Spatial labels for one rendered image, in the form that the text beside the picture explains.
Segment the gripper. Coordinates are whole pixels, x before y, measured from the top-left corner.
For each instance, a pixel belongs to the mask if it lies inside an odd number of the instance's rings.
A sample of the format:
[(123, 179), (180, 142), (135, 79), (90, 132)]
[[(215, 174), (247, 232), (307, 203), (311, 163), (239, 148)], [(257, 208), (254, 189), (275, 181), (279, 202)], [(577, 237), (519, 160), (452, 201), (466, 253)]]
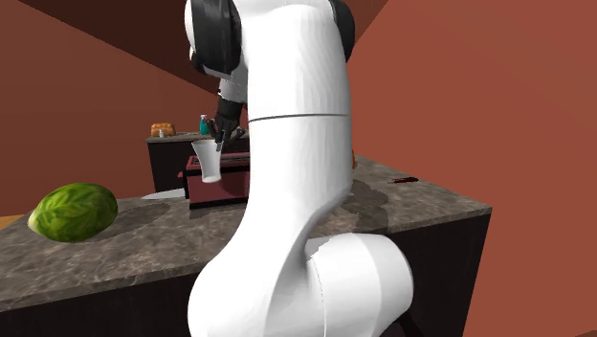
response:
[(209, 133), (216, 143), (216, 151), (220, 152), (224, 144), (225, 134), (231, 136), (232, 141), (241, 138), (246, 130), (240, 125), (240, 116), (242, 114), (243, 103), (220, 99), (214, 119), (207, 121)]

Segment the white cup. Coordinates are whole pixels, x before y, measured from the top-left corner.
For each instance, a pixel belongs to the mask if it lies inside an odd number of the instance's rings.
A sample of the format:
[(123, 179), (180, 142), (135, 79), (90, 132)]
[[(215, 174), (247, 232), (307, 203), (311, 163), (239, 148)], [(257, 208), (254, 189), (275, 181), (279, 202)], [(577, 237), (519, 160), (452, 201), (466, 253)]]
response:
[(221, 152), (213, 139), (197, 140), (191, 143), (202, 170), (203, 183), (216, 183), (221, 180)]

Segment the dark red toaster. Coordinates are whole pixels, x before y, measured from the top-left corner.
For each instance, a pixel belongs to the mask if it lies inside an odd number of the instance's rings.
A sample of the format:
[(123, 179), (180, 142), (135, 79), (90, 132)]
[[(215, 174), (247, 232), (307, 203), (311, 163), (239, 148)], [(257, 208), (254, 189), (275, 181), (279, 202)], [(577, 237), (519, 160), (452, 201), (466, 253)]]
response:
[(249, 194), (250, 153), (224, 153), (220, 161), (221, 179), (215, 183), (202, 181), (202, 170), (196, 155), (178, 173), (191, 209), (245, 202)]

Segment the dark cabinet with grey top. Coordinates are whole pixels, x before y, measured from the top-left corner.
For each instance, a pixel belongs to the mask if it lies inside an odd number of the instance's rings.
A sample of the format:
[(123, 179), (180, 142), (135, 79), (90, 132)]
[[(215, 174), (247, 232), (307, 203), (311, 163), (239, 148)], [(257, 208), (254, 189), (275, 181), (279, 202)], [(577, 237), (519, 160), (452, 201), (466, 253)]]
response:
[[(158, 127), (153, 136), (145, 140), (148, 147), (155, 191), (168, 191), (182, 188), (178, 173), (182, 171), (190, 156), (196, 155), (192, 142), (213, 139), (210, 135), (199, 132), (178, 132), (167, 136), (166, 129)], [(248, 132), (236, 141), (229, 139), (223, 144), (221, 158), (224, 153), (249, 152)]]

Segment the white plate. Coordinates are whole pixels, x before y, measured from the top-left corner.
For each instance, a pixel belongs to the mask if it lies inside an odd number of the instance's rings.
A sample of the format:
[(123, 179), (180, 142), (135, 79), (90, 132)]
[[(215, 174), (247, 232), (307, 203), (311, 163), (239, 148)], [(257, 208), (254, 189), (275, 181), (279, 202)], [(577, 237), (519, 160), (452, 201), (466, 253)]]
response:
[(162, 199), (171, 199), (171, 198), (178, 198), (178, 197), (185, 197), (186, 192), (184, 188), (168, 190), (168, 191), (158, 191), (148, 195), (143, 196), (145, 200), (162, 200)]

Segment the green cabbage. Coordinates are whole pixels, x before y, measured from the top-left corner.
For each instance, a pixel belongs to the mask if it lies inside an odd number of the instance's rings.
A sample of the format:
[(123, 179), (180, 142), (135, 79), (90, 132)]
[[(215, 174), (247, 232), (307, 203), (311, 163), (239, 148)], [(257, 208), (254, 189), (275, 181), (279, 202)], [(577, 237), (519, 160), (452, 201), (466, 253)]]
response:
[(91, 183), (62, 186), (47, 194), (28, 219), (38, 235), (58, 242), (81, 242), (108, 228), (119, 212), (107, 188)]

